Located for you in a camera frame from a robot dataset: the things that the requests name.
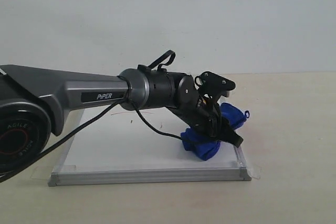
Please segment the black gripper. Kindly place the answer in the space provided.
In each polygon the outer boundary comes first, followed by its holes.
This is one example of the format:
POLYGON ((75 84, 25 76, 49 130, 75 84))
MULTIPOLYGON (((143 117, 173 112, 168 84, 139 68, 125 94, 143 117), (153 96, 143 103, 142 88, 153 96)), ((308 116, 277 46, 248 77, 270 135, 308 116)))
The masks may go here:
POLYGON ((177 108, 168 107, 167 109, 198 134, 223 140, 235 147, 240 147, 244 140, 236 133, 244 120, 230 125, 229 121, 222 116, 219 104, 210 98, 199 96, 195 101, 181 103, 177 108))

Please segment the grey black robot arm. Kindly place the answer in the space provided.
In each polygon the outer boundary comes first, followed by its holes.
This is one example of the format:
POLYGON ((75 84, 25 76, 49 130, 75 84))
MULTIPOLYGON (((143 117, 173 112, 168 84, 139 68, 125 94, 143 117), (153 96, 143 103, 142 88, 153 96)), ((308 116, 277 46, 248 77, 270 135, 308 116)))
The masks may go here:
POLYGON ((1 66, 1 173, 35 162, 71 111, 120 105, 128 111, 166 108, 209 141, 239 147, 243 139, 220 112, 218 99, 235 83, 206 71, 198 79, 144 65, 118 76, 1 66))

